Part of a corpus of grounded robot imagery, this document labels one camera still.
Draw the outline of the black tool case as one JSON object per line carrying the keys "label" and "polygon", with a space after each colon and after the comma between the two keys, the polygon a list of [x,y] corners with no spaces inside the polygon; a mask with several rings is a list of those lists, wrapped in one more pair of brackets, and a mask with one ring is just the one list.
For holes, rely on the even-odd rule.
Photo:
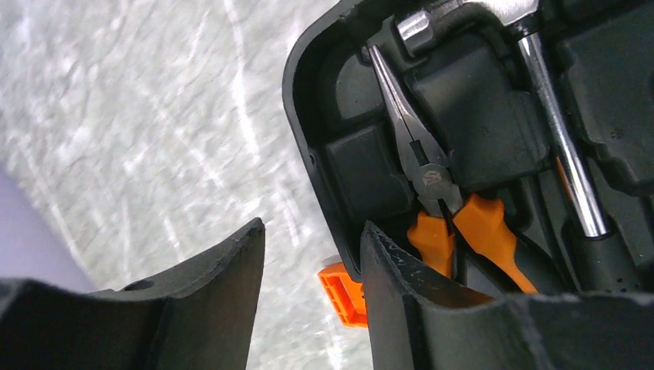
{"label": "black tool case", "polygon": [[[443,146],[455,182],[503,200],[509,226],[577,288],[572,217],[516,45],[493,24],[474,22],[411,56],[395,21],[413,6],[339,2],[300,36],[283,74],[292,132],[347,272],[361,278],[366,221],[408,247],[420,209],[366,52],[377,44]],[[571,135],[651,291],[653,3],[543,1],[541,19]]]}

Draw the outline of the steel hammer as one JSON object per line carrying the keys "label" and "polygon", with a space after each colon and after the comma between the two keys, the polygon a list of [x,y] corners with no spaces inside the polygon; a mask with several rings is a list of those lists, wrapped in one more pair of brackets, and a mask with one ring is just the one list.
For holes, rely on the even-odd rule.
{"label": "steel hammer", "polygon": [[622,234],[605,213],[592,177],[569,132],[539,35],[537,1],[422,1],[395,21],[407,52],[417,56],[448,34],[474,22],[489,22],[513,39],[529,87],[547,123],[558,172],[572,217],[573,271],[585,291],[637,292],[643,283]]}

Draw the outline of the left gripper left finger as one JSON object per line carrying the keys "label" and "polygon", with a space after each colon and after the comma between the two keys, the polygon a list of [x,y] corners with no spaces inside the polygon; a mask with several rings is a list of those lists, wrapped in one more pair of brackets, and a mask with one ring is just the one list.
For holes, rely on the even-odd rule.
{"label": "left gripper left finger", "polygon": [[255,218],[120,291],[1,281],[3,369],[243,369],[265,257]]}

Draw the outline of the orange case latch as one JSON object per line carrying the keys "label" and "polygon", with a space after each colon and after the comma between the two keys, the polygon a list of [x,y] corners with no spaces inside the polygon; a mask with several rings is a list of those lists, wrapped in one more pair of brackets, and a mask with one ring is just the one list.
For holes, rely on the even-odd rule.
{"label": "orange case latch", "polygon": [[368,328],[362,283],[351,279],[345,265],[330,264],[320,270],[318,277],[341,323],[350,328]]}

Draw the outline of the orange handled pliers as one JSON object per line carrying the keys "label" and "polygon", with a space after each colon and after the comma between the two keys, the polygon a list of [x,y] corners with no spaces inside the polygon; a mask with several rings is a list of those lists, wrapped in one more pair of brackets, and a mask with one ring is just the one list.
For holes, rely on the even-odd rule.
{"label": "orange handled pliers", "polygon": [[504,221],[501,200],[464,197],[450,175],[447,156],[406,97],[379,47],[368,52],[396,141],[400,166],[422,205],[406,232],[423,263],[453,276],[455,234],[503,271],[524,293],[537,292],[534,275],[518,266],[519,239]]}

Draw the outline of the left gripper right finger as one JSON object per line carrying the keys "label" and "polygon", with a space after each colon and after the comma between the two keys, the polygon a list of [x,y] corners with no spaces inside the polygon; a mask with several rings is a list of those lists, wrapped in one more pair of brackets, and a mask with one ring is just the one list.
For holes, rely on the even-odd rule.
{"label": "left gripper right finger", "polygon": [[361,235],[376,369],[651,369],[650,294],[491,298],[416,259],[374,223]]}

